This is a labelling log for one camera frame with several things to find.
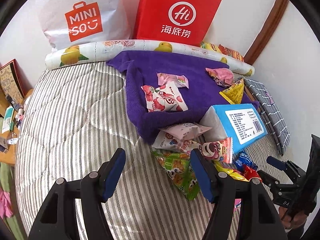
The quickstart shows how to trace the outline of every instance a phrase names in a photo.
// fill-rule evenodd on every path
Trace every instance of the red paper bag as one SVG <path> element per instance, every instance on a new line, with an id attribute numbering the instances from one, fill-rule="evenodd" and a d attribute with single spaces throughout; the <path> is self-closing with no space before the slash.
<path id="1" fill-rule="evenodd" d="M 69 28 L 70 41 L 76 41 L 92 34 L 102 32 L 101 15 L 98 3 L 75 3 L 73 10 L 65 14 Z"/>
<path id="2" fill-rule="evenodd" d="M 140 0 L 134 37 L 199 46 L 221 0 Z"/>

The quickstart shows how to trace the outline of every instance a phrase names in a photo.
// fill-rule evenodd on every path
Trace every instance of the white circle logo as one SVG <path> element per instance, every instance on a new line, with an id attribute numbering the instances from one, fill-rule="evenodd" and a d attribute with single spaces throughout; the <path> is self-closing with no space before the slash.
<path id="1" fill-rule="evenodd" d="M 187 26 L 193 23 L 196 18 L 196 9 L 191 3 L 176 2 L 173 4 L 168 12 L 169 19 L 172 23 L 178 26 Z"/>

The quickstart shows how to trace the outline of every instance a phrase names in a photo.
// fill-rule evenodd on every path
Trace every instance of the white plastic bag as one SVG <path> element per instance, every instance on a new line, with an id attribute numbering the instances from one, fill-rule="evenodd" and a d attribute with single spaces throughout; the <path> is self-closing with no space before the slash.
<path id="1" fill-rule="evenodd" d="M 39 21 L 53 50 L 95 41 L 128 39 L 122 0 L 37 0 Z"/>

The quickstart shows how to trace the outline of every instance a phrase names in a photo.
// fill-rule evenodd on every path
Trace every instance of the green snack package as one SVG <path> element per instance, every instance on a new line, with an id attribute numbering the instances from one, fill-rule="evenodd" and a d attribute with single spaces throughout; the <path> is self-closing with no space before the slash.
<path id="1" fill-rule="evenodd" d="M 187 199 L 194 200 L 200 187 L 190 165 L 190 155 L 170 151 L 162 151 L 162 153 L 153 151 L 152 154 Z"/>

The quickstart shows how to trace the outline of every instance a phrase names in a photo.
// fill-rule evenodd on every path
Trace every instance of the folded gray cloth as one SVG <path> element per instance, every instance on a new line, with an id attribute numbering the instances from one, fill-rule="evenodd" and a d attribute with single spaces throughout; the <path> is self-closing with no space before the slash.
<path id="1" fill-rule="evenodd" d="M 248 78 L 244 78 L 244 83 L 256 100 L 259 101 L 262 111 L 261 119 L 263 120 L 268 133 L 273 136 L 278 152 L 283 155 L 290 143 L 290 133 L 278 107 L 262 83 Z"/>

